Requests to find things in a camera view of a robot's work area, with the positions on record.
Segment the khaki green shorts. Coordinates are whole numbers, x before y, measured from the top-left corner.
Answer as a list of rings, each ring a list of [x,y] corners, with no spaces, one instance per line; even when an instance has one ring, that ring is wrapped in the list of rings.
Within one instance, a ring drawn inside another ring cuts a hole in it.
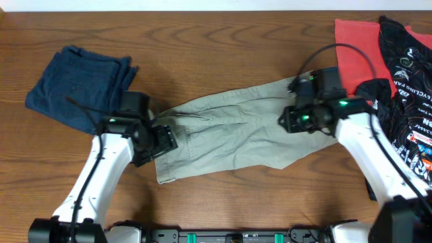
[[[264,165],[283,169],[336,143],[321,132],[288,133],[278,118],[294,102],[292,78],[194,99],[162,112],[178,147],[155,160],[157,181]]]

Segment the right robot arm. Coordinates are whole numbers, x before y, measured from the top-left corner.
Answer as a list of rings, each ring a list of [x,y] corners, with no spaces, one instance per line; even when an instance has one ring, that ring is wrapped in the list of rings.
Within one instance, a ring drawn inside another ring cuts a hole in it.
[[[320,242],[430,242],[431,189],[393,149],[373,108],[362,98],[287,106],[278,124],[289,133],[321,131],[352,155],[379,204],[373,224],[326,227]]]

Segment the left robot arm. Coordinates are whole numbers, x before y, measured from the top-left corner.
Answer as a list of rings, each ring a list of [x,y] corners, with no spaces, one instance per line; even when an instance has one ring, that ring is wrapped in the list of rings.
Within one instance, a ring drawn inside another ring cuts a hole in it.
[[[128,164],[140,167],[177,147],[168,125],[153,126],[140,116],[105,117],[74,187],[51,218],[33,221],[29,242],[149,242],[146,230],[131,221],[106,229],[107,209]]]

